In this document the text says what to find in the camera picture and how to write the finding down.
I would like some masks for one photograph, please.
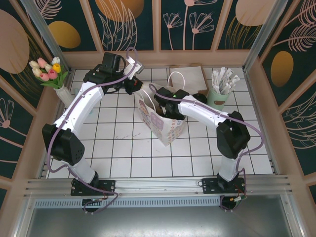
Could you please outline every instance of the flower bouquet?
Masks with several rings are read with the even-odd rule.
[[[44,59],[29,62],[35,77],[42,82],[41,85],[51,86],[56,91],[61,101],[68,107],[74,100],[68,88],[64,86],[64,80],[68,72],[64,71],[64,66],[60,66],[59,57],[54,57],[51,64]]]

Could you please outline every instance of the tulip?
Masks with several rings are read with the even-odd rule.
[[[45,64],[47,64],[47,62],[42,58],[38,59],[38,63],[39,63],[40,68],[44,68]]]
[[[60,64],[60,59],[59,59],[59,57],[54,57],[54,58],[53,58],[53,61],[51,61],[51,64],[52,64],[52,65],[54,65],[54,64],[56,64],[56,63]]]
[[[49,80],[49,76],[47,73],[41,73],[39,76],[43,81],[48,81]]]
[[[42,71],[39,68],[32,68],[32,72],[35,75],[35,77],[39,77]]]
[[[29,64],[30,64],[31,68],[40,68],[39,64],[33,60],[31,62],[29,62]]]
[[[58,63],[55,63],[53,65],[53,69],[57,72],[57,73],[60,73],[61,71],[61,68],[60,68],[60,65]]]
[[[52,69],[53,67],[50,64],[46,64],[45,65],[45,70],[48,72],[50,69]]]
[[[55,80],[58,77],[58,73],[55,70],[50,69],[48,71],[48,76],[50,79]]]

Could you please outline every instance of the robotic arm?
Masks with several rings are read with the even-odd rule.
[[[128,94],[132,94],[132,92],[141,89],[143,83],[134,75],[135,73],[139,74],[143,70],[143,66],[138,62],[135,62],[131,57],[128,57],[127,61],[129,62],[129,65],[125,70],[119,71],[119,63],[121,60],[123,60],[125,65],[125,60],[121,56],[105,53],[102,64],[97,65],[85,75],[83,80],[84,83],[71,106],[54,123],[54,125],[46,124],[42,129],[45,146],[46,149],[48,149],[53,135],[58,128],[61,128],[52,144],[51,155],[64,163],[65,166],[67,166],[82,181],[97,189],[101,188],[98,174],[84,159],[84,145],[78,139],[78,135],[83,122],[94,105],[106,93],[113,92],[108,91],[110,88],[113,88],[115,91],[123,88]],[[117,81],[124,75],[129,76],[119,83],[96,87],[96,85],[99,84]],[[84,93],[91,87],[94,88],[87,93]],[[225,119],[217,114],[243,121],[242,116],[238,112],[228,114],[226,112],[211,109],[212,111],[217,112],[216,114],[211,110],[208,110],[207,108],[209,107],[207,105],[201,106],[199,103],[196,103],[198,100],[183,90],[178,90],[173,94],[162,87],[157,91],[157,94],[154,98],[162,107],[165,107],[166,114],[170,117],[190,116],[206,126],[216,127],[217,147],[223,155],[216,185],[223,191],[231,188],[238,177],[236,168],[239,156],[246,148],[247,143],[250,140],[250,135],[245,125]],[[82,98],[75,107],[72,108],[79,97]],[[173,101],[169,98],[183,99],[183,101]]]

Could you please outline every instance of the pink tulip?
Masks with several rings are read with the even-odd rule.
[[[42,58],[38,59],[38,63],[39,63],[40,68],[44,68],[45,64],[47,64],[47,62]]]
[[[55,80],[58,77],[58,73],[54,69],[48,71],[48,76],[50,79]]]
[[[43,81],[48,81],[49,80],[49,76],[47,73],[41,73],[39,76]]]

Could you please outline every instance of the bag handle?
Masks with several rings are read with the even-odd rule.
[[[182,76],[182,79],[183,79],[183,89],[184,89],[184,86],[185,86],[185,84],[186,84],[186,80],[184,79],[184,76],[182,75],[182,73],[177,72],[177,71],[173,71],[173,72],[170,74],[170,76],[168,77],[167,86],[169,86],[169,81],[170,81],[171,75],[174,74],[174,73],[178,73],[178,74],[180,74],[180,75]]]
[[[143,92],[145,92],[145,94],[148,96],[150,102],[152,103],[152,105],[153,105],[153,107],[154,107],[154,111],[155,111],[155,113],[156,113],[156,107],[155,107],[155,105],[154,105],[152,99],[150,98],[149,94],[148,94],[144,89],[141,89],[141,90],[142,90]]]

